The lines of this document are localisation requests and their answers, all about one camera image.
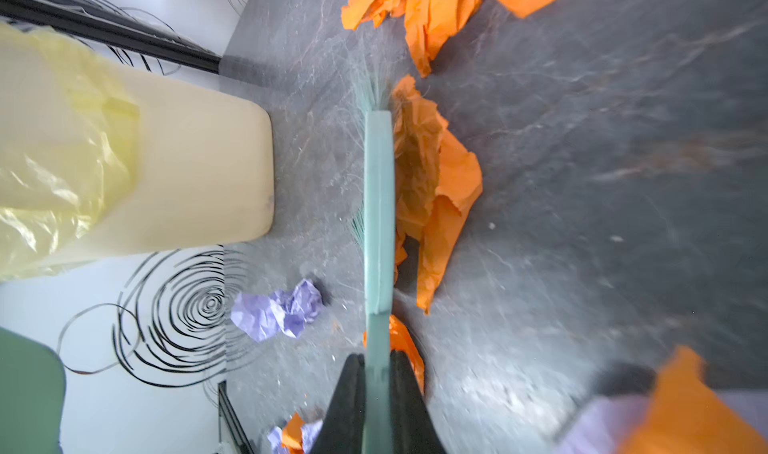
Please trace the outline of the yellow plastic bin liner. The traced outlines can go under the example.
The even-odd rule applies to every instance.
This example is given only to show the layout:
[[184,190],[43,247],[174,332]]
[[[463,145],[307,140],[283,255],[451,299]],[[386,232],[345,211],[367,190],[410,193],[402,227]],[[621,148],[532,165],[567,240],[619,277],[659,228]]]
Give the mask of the yellow plastic bin liner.
[[1,27],[1,278],[58,270],[138,176],[140,109],[117,67],[49,28]]

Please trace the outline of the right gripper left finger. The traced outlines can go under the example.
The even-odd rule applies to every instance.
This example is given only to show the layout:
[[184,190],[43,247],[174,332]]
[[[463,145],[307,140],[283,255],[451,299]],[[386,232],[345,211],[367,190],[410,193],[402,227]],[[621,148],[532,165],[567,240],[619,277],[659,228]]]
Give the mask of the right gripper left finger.
[[350,354],[323,419],[311,454],[360,454],[365,424],[366,385],[363,354]]

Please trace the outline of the purple paper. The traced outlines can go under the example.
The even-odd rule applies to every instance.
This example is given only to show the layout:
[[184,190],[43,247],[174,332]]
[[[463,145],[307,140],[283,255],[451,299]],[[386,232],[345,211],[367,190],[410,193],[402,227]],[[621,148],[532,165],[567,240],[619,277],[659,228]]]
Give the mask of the purple paper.
[[[767,437],[767,391],[722,390],[718,398],[732,411]],[[615,453],[640,425],[650,397],[633,394],[600,396],[591,401],[566,430],[554,453]]]
[[231,322],[256,342],[283,334],[297,339],[323,308],[322,295],[309,280],[303,279],[290,291],[270,295],[240,293],[232,306]]

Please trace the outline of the green hand brush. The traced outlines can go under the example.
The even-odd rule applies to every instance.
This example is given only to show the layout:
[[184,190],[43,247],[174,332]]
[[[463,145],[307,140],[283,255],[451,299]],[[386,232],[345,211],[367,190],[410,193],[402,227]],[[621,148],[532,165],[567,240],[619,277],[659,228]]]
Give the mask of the green hand brush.
[[383,66],[352,57],[352,87],[364,154],[362,251],[366,314],[363,453],[392,453],[390,334],[395,256],[395,167],[391,87]]

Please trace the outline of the orange paper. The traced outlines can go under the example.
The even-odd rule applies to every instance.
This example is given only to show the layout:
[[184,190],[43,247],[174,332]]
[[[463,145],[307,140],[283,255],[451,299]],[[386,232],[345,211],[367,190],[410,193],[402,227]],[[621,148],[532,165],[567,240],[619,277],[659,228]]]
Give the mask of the orange paper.
[[704,361],[680,346],[657,376],[643,421],[620,453],[765,453],[767,440],[702,380]]

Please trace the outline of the cream trash bin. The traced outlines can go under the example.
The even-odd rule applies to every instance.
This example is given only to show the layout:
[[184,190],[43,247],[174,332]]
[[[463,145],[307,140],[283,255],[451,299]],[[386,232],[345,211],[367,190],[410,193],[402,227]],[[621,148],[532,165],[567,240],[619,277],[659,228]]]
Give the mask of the cream trash bin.
[[132,193],[43,267],[257,239],[274,219],[268,113],[256,103],[118,66],[140,109]]

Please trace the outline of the purple orange scrap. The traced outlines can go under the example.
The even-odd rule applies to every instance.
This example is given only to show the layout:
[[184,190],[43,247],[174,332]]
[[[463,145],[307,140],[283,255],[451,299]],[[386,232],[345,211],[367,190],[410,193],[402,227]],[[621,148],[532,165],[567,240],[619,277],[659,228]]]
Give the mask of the purple orange scrap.
[[322,427],[322,419],[307,422],[295,412],[284,427],[274,427],[268,433],[271,453],[310,453]]

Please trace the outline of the orange paper scraps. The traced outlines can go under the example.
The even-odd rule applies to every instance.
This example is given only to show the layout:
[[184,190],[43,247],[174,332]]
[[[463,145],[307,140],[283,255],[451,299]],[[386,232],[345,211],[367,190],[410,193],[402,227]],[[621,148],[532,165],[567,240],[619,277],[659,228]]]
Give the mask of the orange paper scraps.
[[[556,0],[496,0],[518,18],[525,18]],[[370,22],[379,27],[388,18],[404,22],[405,41],[418,73],[427,77],[444,44],[456,36],[479,10],[483,0],[347,0],[341,8],[346,30]]]

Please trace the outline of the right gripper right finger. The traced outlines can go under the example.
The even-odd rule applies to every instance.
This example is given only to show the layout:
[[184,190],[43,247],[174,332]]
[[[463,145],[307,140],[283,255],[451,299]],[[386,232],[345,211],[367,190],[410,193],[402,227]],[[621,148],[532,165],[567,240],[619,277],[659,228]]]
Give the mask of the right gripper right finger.
[[395,454],[446,454],[407,355],[390,353],[390,418]]

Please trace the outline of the green dustpan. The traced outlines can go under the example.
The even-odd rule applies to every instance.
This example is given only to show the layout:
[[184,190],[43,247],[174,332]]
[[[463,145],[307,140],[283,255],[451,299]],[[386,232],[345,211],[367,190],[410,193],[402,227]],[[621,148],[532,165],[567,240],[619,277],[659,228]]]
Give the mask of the green dustpan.
[[66,375],[49,347],[1,330],[1,451],[60,453]]

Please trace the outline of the orange paper scrap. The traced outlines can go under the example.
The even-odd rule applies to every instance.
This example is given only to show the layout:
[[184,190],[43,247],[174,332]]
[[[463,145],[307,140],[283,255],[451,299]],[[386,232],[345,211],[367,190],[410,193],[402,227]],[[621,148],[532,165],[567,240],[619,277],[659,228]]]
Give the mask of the orange paper scrap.
[[406,75],[392,92],[395,113],[395,265],[405,240],[418,242],[416,304],[428,314],[467,221],[482,194],[476,155],[449,131],[435,102]]

